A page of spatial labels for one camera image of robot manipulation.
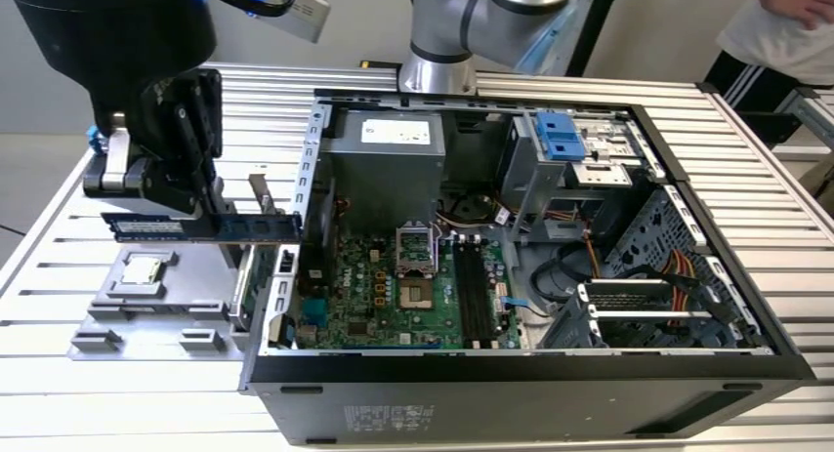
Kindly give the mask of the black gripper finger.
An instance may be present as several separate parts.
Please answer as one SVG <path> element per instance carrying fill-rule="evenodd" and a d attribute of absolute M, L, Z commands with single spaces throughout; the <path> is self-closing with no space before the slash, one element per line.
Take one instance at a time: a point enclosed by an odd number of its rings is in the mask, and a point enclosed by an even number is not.
<path fill-rule="evenodd" d="M 125 213 L 195 212 L 188 194 L 171 185 L 162 162 L 142 149 L 125 128 L 117 128 L 111 136 L 91 128 L 87 142 L 92 151 L 81 181 L 87 198 Z"/>
<path fill-rule="evenodd" d="M 224 203 L 216 191 L 215 159 L 223 149 L 222 117 L 220 72 L 199 68 L 175 82 L 175 168 L 195 208 L 195 218 L 180 221 L 180 240 L 208 240 L 219 231 Z"/>

